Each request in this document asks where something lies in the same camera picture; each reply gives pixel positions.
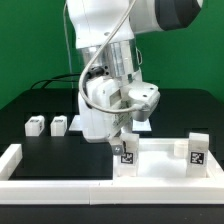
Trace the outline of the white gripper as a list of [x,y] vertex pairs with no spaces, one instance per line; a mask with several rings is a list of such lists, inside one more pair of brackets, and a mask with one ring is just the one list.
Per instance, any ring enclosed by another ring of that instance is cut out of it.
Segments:
[[120,87],[115,79],[94,78],[86,82],[91,104],[78,95],[81,130],[90,142],[109,142],[112,153],[125,153],[125,142],[115,137],[130,120],[146,121],[155,110],[160,93],[156,85],[132,81]]

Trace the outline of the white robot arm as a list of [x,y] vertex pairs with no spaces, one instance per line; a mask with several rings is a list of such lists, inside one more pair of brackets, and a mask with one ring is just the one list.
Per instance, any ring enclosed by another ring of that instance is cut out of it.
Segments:
[[203,0],[66,0],[84,69],[79,78],[81,130],[90,143],[127,151],[132,122],[144,122],[160,93],[144,82],[135,36],[188,27]]

